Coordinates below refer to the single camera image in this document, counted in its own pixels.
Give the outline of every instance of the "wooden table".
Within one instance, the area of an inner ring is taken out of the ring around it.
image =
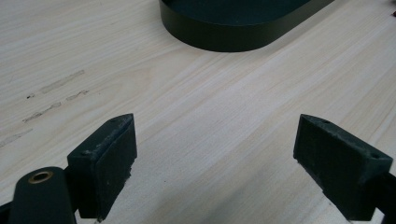
[[[298,120],[396,158],[395,10],[335,0],[265,48],[217,53],[172,37],[157,0],[3,0],[0,204],[134,113],[138,158],[103,223],[348,223],[292,157]]]

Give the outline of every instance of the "wood grain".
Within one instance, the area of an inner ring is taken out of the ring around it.
[[[298,118],[396,158],[395,8],[335,0],[229,54],[173,38],[157,0],[3,0],[0,204],[24,174],[64,168],[103,122],[134,113],[138,158],[104,223],[348,223],[292,158]]]

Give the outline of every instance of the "light wood surface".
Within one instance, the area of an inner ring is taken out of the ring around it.
[[[20,177],[66,167],[102,123],[134,113],[138,158],[103,223],[348,223],[292,158],[298,119],[328,119],[396,158],[395,10],[335,0],[230,54],[172,37],[157,0],[1,0],[0,204]]]

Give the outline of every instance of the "black plastic object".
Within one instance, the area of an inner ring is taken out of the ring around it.
[[[333,0],[160,0],[165,28],[199,49],[238,52],[270,44]]]
[[[20,179],[14,201],[0,206],[0,224],[74,224],[106,218],[136,158],[134,116],[107,121],[67,157],[69,166],[42,168]]]
[[[107,121],[67,156],[81,217],[106,218],[136,156],[132,114]]]
[[[42,168],[22,177],[15,188],[11,224],[75,224],[64,170]]]
[[[348,220],[371,220],[376,207],[396,215],[392,158],[335,124],[301,115],[294,158]]]

